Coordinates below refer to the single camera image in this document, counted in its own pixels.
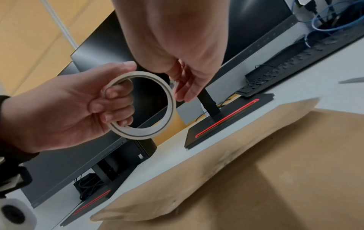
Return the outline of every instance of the black sleeve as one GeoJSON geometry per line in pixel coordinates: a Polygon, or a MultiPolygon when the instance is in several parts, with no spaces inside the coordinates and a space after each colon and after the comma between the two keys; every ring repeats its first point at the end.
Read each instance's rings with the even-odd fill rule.
{"type": "MultiPolygon", "coordinates": [[[[1,105],[9,98],[0,95],[1,105]]],[[[0,139],[0,198],[9,192],[27,186],[32,182],[28,170],[20,164],[38,156],[38,153],[26,153],[0,139]]]]}

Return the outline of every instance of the tape roll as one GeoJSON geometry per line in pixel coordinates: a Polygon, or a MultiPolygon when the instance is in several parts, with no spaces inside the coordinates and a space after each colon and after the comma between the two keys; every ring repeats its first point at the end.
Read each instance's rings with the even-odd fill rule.
{"type": "Polygon", "coordinates": [[[122,81],[125,81],[127,79],[132,79],[135,77],[142,77],[142,78],[148,78],[150,80],[155,81],[158,83],[164,90],[164,92],[167,95],[167,111],[166,114],[163,116],[163,118],[155,125],[149,128],[132,128],[132,127],[122,127],[118,125],[116,122],[112,122],[108,124],[108,127],[115,132],[116,134],[133,140],[144,140],[148,138],[152,138],[155,136],[158,136],[160,133],[162,133],[164,130],[168,128],[168,126],[171,124],[174,115],[176,114],[176,99],[174,98],[174,94],[172,92],[172,89],[170,86],[160,77],[158,77],[155,74],[151,74],[148,72],[143,71],[134,71],[129,72],[127,74],[123,74],[114,80],[112,80],[106,88],[109,88],[111,86],[120,84],[122,81]]]}

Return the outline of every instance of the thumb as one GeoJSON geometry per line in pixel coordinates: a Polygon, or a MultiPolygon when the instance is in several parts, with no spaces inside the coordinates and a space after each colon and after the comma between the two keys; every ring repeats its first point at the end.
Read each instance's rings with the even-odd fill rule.
{"type": "Polygon", "coordinates": [[[114,78],[136,69],[137,65],[134,61],[105,64],[80,73],[80,77],[77,78],[79,84],[76,85],[92,92],[98,92],[114,78]]]}

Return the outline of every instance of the black monitor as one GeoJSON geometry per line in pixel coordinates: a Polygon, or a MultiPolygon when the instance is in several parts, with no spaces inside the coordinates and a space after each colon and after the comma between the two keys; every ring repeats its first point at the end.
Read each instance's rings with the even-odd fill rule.
{"type": "MultiPolygon", "coordinates": [[[[213,81],[243,61],[241,52],[244,49],[289,16],[291,13],[284,0],[231,0],[229,40],[224,65],[213,81]]],[[[71,57],[73,64],[69,65],[64,73],[82,72],[106,63],[134,60],[114,12],[71,57]]],[[[158,75],[169,82],[167,75],[158,75]]],[[[151,126],[165,113],[166,95],[159,85],[150,80],[134,78],[133,83],[135,115],[132,126],[151,126]]],[[[96,140],[73,148],[41,154],[32,160],[34,161],[32,165],[36,167],[34,170],[37,172],[33,175],[33,184],[23,191],[31,204],[36,207],[124,142],[124,138],[109,132],[96,140]]]]}

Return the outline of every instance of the monitor stand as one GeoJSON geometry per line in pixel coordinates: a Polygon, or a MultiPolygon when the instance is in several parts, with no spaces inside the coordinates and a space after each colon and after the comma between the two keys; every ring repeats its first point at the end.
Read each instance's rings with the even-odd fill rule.
{"type": "Polygon", "coordinates": [[[256,94],[248,99],[239,97],[219,109],[209,93],[204,89],[197,98],[210,116],[196,123],[188,130],[185,148],[191,149],[195,147],[207,138],[272,101],[273,97],[274,94],[256,94]]]}

